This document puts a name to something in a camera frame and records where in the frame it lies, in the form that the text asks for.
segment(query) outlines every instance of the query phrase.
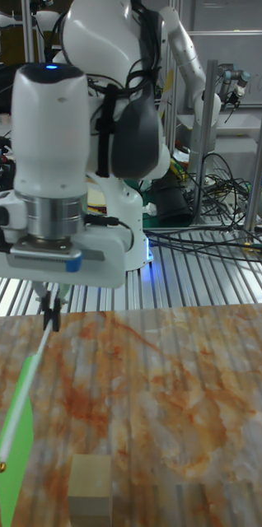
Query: marble surface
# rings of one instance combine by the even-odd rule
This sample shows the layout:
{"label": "marble surface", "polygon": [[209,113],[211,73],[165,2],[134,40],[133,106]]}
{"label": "marble surface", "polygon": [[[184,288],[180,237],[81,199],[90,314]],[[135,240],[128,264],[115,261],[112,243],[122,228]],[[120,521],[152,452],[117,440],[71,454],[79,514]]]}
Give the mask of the marble surface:
{"label": "marble surface", "polygon": [[[0,430],[41,334],[0,319]],[[13,527],[69,527],[74,453],[111,453],[113,527],[262,527],[262,305],[65,315],[30,401]]]}

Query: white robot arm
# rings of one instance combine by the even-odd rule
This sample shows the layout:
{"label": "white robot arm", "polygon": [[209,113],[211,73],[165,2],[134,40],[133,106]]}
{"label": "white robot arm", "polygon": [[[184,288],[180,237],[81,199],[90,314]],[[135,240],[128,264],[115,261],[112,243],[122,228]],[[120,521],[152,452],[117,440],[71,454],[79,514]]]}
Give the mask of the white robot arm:
{"label": "white robot arm", "polygon": [[[204,72],[177,13],[161,15],[199,127]],[[124,179],[162,177],[170,164],[154,105],[161,18],[152,16],[137,0],[75,0],[55,62],[17,72],[16,178],[0,193],[0,276],[118,287],[125,270],[147,262],[143,201]],[[213,119],[219,110],[218,99]],[[86,174],[111,216],[96,225],[86,215]]]}
{"label": "white robot arm", "polygon": [[[178,13],[172,7],[164,7],[160,11],[166,25],[169,45],[180,70],[180,74],[185,81],[185,85],[192,100],[194,109],[194,126],[190,144],[189,171],[196,173],[202,115],[204,108],[203,94],[205,90],[206,77],[204,70],[198,59],[194,44],[180,22]],[[214,149],[216,137],[216,124],[221,111],[221,100],[218,94],[214,95],[213,119],[211,144]]]}
{"label": "white robot arm", "polygon": [[[58,20],[59,14],[56,12],[38,11],[32,17],[32,25],[34,29],[41,31],[51,31],[54,23]],[[0,11],[0,36],[2,31],[8,30],[11,27],[22,26],[21,15],[7,15]]]}

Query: green paper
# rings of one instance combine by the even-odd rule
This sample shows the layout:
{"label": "green paper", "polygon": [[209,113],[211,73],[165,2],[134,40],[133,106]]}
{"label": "green paper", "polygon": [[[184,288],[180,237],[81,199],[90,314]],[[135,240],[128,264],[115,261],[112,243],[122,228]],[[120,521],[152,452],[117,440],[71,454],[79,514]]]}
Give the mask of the green paper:
{"label": "green paper", "polygon": [[[0,435],[0,447],[7,424],[12,415],[17,396],[25,381],[33,357],[28,357],[22,367],[19,380],[16,383],[15,393],[6,420]],[[0,473],[0,516],[2,527],[10,527],[16,509],[17,499],[28,463],[30,450],[33,443],[33,416],[30,400],[27,397],[19,425],[16,429],[12,449],[7,459],[6,471]]]}

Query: white stick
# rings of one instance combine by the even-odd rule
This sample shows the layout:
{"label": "white stick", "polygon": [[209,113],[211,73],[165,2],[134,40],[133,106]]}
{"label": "white stick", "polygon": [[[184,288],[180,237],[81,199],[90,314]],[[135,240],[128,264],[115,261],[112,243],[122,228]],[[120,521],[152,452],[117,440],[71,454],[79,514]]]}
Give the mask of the white stick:
{"label": "white stick", "polygon": [[30,390],[30,387],[32,385],[32,382],[33,382],[33,379],[34,379],[34,376],[37,370],[37,366],[40,363],[40,359],[42,357],[44,347],[45,347],[45,344],[47,343],[52,327],[53,327],[53,322],[52,320],[50,320],[47,327],[45,328],[43,337],[40,342],[40,347],[38,348],[38,352],[36,353],[36,355],[32,357],[31,363],[29,365],[29,369],[27,371],[26,379],[18,394],[16,404],[12,410],[12,415],[7,425],[7,429],[2,438],[2,444],[0,446],[0,463],[7,462],[7,458],[12,448],[12,442],[16,434],[17,426],[21,419],[21,415],[22,415],[22,412],[23,412],[23,409],[26,403],[26,399],[28,397],[29,390]]}

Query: black strap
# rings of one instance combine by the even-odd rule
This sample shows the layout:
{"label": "black strap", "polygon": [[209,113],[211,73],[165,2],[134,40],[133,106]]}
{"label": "black strap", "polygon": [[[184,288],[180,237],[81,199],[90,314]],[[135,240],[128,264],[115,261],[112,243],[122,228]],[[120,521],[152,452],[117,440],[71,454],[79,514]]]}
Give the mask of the black strap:
{"label": "black strap", "polygon": [[115,103],[118,98],[119,88],[114,84],[106,87],[101,117],[96,122],[96,130],[99,132],[98,143],[98,171],[101,178],[109,178],[109,147],[110,134],[115,133],[115,122],[113,119]]}

